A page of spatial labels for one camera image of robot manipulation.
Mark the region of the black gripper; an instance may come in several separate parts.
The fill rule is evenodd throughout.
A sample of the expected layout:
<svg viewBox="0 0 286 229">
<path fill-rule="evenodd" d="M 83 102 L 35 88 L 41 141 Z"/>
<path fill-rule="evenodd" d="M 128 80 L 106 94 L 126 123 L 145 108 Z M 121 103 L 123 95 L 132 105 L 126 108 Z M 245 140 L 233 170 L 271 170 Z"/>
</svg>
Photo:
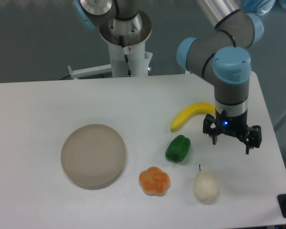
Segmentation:
<svg viewBox="0 0 286 229">
<path fill-rule="evenodd" d="M 238 137 L 238 140 L 246 145 L 245 154 L 248 155 L 250 149 L 259 148 L 262 142 L 262 129 L 259 125 L 247 125 L 247 111 L 239 116 L 222 117 L 216 111 L 216 118 L 207 114 L 203 121 L 203 133 L 212 139 L 212 144 L 216 145 L 218 136 L 225 134 Z"/>
</svg>

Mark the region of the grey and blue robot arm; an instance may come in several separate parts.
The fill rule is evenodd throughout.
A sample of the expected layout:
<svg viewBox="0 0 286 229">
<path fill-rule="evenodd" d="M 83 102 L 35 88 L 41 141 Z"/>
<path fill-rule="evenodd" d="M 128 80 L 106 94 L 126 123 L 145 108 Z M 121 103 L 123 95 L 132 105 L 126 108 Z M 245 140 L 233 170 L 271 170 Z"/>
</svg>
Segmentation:
<svg viewBox="0 0 286 229">
<path fill-rule="evenodd" d="M 244 14 L 233 0 L 200 0 L 198 5 L 216 32 L 205 40 L 184 39 L 177 48 L 176 60 L 214 86 L 215 110 L 207 113 L 203 132 L 214 143 L 224 134 L 243 142 L 246 150 L 258 148 L 261 127 L 247 125 L 251 76 L 247 48 L 262 37 L 263 23 L 254 14 Z M 145 41 L 152 25 L 138 8 L 138 1 L 75 0 L 73 7 L 85 27 L 99 28 L 109 47 L 114 77 L 148 74 Z"/>
</svg>

